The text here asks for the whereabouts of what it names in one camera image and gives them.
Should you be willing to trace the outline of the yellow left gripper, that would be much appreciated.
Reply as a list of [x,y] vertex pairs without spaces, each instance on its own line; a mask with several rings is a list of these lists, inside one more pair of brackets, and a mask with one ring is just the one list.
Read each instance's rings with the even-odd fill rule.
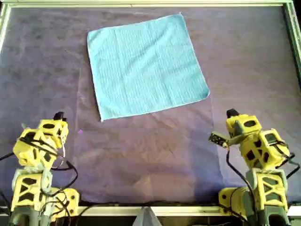
[[43,119],[39,124],[39,129],[44,135],[50,136],[56,146],[65,145],[69,133],[67,118],[63,116],[64,112],[56,112],[53,119]]

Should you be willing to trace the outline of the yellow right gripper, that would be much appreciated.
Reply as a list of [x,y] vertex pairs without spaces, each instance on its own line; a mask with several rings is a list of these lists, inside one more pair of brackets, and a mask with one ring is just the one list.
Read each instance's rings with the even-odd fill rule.
[[226,127],[231,138],[261,130],[261,124],[254,115],[239,114],[235,109],[226,111]]

